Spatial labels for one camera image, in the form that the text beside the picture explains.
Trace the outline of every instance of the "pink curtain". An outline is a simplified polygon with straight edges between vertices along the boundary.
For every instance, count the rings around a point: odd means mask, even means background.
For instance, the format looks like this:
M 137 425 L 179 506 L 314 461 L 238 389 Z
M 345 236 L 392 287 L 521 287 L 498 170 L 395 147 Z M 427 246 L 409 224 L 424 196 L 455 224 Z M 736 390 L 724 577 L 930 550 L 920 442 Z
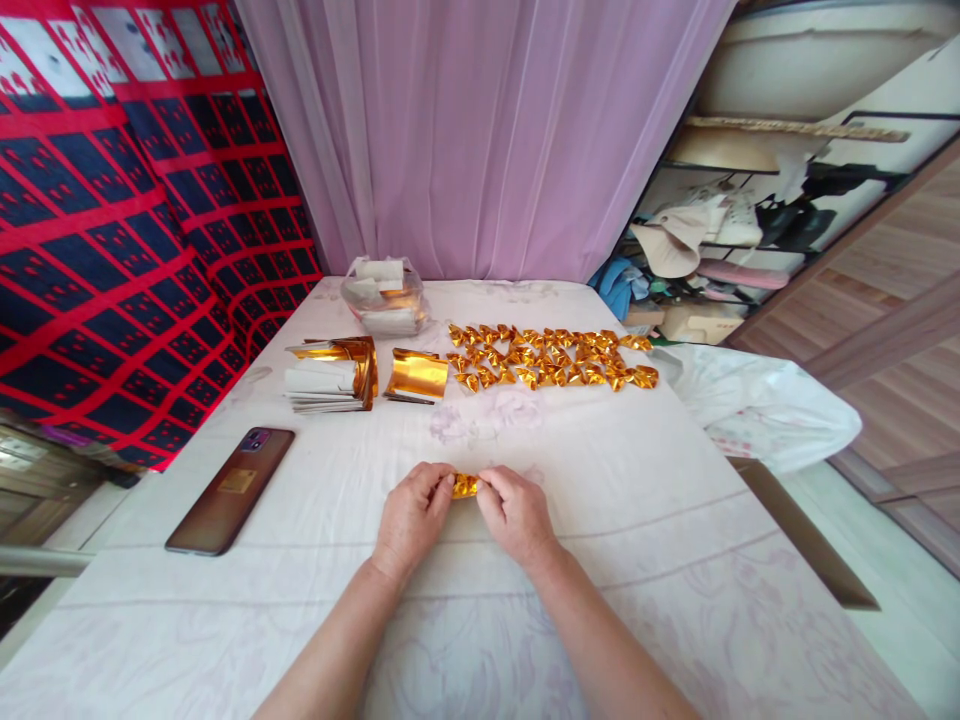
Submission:
M 329 270 L 585 281 L 734 0 L 237 0 Z

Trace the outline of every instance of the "red and navy patterned fabric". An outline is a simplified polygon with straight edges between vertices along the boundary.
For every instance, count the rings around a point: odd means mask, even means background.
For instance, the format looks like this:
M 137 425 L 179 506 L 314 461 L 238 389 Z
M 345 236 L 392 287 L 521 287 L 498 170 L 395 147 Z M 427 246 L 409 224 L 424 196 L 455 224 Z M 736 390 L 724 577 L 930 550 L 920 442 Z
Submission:
M 0 406 L 162 467 L 321 277 L 227 3 L 0 2 Z

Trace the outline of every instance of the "phone case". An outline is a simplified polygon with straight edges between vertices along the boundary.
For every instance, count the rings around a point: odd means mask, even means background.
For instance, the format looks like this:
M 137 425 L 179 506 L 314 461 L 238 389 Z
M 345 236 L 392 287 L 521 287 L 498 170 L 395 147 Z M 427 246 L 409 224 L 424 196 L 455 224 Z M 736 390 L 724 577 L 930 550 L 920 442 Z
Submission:
M 222 555 L 240 533 L 294 433 L 251 428 L 167 540 L 167 550 Z

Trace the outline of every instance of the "white tablecloth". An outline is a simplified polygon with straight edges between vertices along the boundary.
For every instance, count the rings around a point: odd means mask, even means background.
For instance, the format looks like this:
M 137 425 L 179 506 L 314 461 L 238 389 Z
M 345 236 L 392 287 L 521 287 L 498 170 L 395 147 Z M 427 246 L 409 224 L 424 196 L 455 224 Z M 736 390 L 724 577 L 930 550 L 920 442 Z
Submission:
M 541 482 L 557 534 L 706 717 L 921 716 L 672 390 L 497 387 L 452 379 L 437 407 L 298 417 L 287 345 L 358 334 L 320 283 L 0 676 L 0 716 L 247 717 L 376 538 L 419 460 L 503 463 Z M 560 282 L 427 283 L 433 321 L 402 347 L 448 352 L 448 322 L 622 332 Z M 393 342 L 378 341 L 381 391 Z M 624 351 L 628 363 L 644 356 Z M 297 432 L 236 545 L 163 543 L 253 426 Z M 584 716 L 563 648 L 476 503 L 454 503 L 391 622 L 368 717 Z

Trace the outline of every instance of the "wooden cabinet door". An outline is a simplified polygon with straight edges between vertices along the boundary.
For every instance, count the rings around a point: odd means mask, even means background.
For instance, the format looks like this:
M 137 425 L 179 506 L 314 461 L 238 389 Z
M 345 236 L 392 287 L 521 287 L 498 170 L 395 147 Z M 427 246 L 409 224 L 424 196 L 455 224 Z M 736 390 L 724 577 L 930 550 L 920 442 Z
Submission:
M 905 526 L 929 521 L 908 529 L 957 572 L 960 141 L 729 343 L 799 363 L 857 409 L 863 431 L 831 462 Z

